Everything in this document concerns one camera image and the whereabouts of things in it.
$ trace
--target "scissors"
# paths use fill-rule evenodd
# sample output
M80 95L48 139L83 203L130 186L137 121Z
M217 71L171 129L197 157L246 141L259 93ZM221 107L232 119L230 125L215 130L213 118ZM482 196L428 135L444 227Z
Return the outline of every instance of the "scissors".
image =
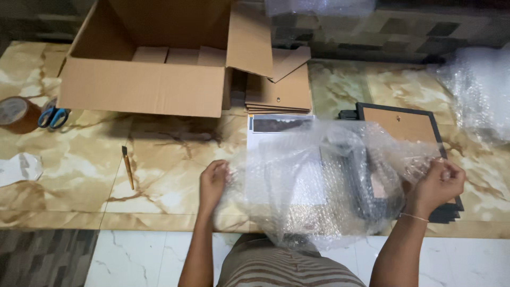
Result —
M40 128L50 127L58 129L67 121L69 111L67 109L56 108L56 102L56 100L53 100L46 105L45 111L42 112L39 120L37 120L37 125Z

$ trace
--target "person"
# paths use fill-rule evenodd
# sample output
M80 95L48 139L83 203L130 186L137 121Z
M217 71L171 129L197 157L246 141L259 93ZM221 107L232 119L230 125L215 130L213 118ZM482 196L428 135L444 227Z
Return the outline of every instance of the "person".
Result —
M450 172L449 179L443 173ZM212 216L228 162L213 161L200 176L200 204L179 287L213 285ZM431 212L464 191L466 174L448 160L433 160L406 195L406 206L375 261L370 286L418 286L420 249ZM275 247L266 238L242 235L225 258L218 286L365 286L340 263L318 252Z

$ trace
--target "bracelet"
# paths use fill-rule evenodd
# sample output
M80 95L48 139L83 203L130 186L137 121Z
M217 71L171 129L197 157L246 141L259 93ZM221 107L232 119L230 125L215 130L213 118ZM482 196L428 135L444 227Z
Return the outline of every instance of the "bracelet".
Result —
M401 212L401 213L400 213L400 216L402 216L402 215L407 215L407 216L414 217L414 218L419 219L419 220L423 220L423 221L426 221L426 222L430 222L430 221L428 221L427 219L423 219L423 218L418 217L418 216L413 216L413 215L411 215L411 214L407 214L407 213L404 213L404 212Z

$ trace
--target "table surface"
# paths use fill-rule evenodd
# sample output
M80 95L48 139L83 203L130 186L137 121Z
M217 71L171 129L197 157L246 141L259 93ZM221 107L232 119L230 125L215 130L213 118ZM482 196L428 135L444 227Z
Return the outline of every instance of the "table surface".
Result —
M13 42L0 58L0 98L19 95L39 106L59 92L56 78L69 45ZM467 172L465 211L427 236L510 238L510 147L486 148L457 129L452 95L421 65L311 60L314 113L334 118L367 102L433 111L448 158ZM191 231L198 176L215 159L246 147L242 107L221 118L73 110L56 131L15 135L0 129L0 158L41 155L38 181L0 187L0 227ZM122 160L127 146L131 190ZM215 217L221 232L260 232L229 202Z

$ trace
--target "crumpled paper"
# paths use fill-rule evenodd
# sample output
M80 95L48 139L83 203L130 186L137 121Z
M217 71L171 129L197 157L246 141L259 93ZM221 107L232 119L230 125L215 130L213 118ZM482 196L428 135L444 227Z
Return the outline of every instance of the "crumpled paper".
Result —
M0 159L0 187L21 180L36 181L41 175L41 156L19 153L8 160Z

